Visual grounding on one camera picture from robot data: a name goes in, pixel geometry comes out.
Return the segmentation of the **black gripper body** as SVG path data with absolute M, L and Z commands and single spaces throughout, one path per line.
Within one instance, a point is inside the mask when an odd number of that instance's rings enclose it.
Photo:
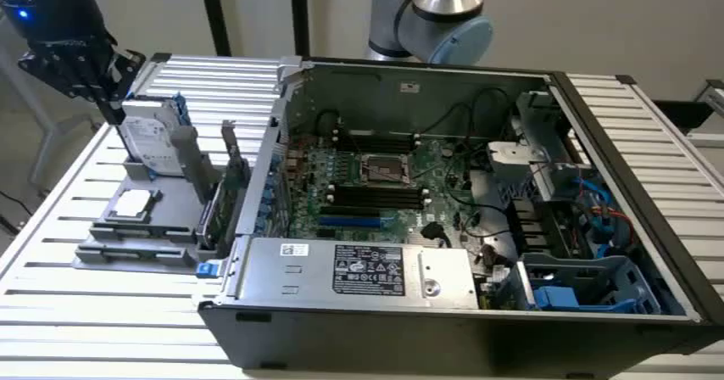
M 30 53 L 50 47 L 85 48 L 92 54 L 114 52 L 117 41 L 96 0 L 1 0 L 1 10 Z

